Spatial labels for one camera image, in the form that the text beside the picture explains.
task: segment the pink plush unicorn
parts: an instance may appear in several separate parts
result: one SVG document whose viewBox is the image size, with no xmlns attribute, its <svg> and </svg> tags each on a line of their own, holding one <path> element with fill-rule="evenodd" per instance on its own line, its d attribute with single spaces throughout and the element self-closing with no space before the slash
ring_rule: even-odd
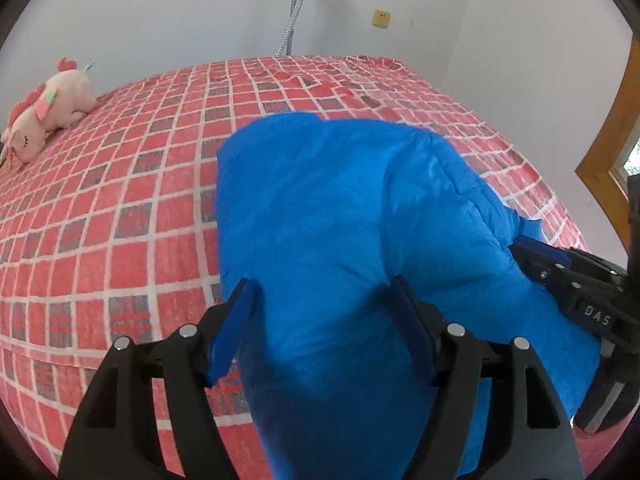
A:
<svg viewBox="0 0 640 480">
<path fill-rule="evenodd" d="M 4 148 L 0 164 L 11 153 L 23 164 L 31 162 L 45 145 L 47 134 L 81 121 L 95 107 L 95 96 L 86 70 L 64 57 L 58 73 L 40 83 L 9 112 L 7 128 L 0 140 Z"/>
</svg>

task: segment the window frame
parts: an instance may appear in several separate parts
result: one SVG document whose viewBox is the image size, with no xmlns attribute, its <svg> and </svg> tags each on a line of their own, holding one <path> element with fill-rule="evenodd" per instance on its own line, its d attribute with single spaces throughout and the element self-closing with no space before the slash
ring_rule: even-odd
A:
<svg viewBox="0 0 640 480">
<path fill-rule="evenodd" d="M 622 155 L 635 145 L 637 139 L 631 137 L 639 120 L 640 39 L 634 37 L 625 75 L 609 115 L 575 170 L 609 218 L 627 251 L 631 239 L 628 198 L 618 166 Z"/>
</svg>

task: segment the blue towel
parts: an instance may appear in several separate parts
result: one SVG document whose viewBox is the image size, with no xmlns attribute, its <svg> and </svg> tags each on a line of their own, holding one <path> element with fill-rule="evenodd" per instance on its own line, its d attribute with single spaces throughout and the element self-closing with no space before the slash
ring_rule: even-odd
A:
<svg viewBox="0 0 640 480">
<path fill-rule="evenodd" d="M 436 390 L 385 311 L 402 274 L 418 298 L 482 339 L 526 336 L 573 415 L 598 343 L 508 250 L 540 238 L 453 150 L 419 128 L 283 114 L 218 153 L 223 293 L 260 285 L 240 345 L 242 385 L 277 479 L 400 479 Z M 461 473 L 476 467 L 482 384 Z"/>
</svg>

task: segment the bolt head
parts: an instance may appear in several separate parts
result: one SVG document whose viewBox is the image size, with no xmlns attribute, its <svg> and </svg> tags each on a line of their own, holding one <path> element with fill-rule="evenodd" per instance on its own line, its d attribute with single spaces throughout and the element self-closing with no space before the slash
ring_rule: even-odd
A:
<svg viewBox="0 0 640 480">
<path fill-rule="evenodd" d="M 178 333 L 183 338 L 193 337 L 198 333 L 198 327 L 195 326 L 193 323 L 187 323 L 186 325 L 182 325 L 180 327 L 180 330 L 178 330 Z"/>
<path fill-rule="evenodd" d="M 465 327 L 463 327 L 459 323 L 451 323 L 447 326 L 447 333 L 449 333 L 449 335 L 452 335 L 453 337 L 462 337 L 463 335 L 465 335 L 465 332 Z"/>
<path fill-rule="evenodd" d="M 518 336 L 516 339 L 514 339 L 513 344 L 519 350 L 529 350 L 531 346 L 531 343 L 529 343 L 529 340 L 521 336 Z"/>
<path fill-rule="evenodd" d="M 131 339 L 123 335 L 117 338 L 116 341 L 113 342 L 113 347 L 116 350 L 124 350 L 125 348 L 129 347 L 130 343 L 131 343 Z"/>
</svg>

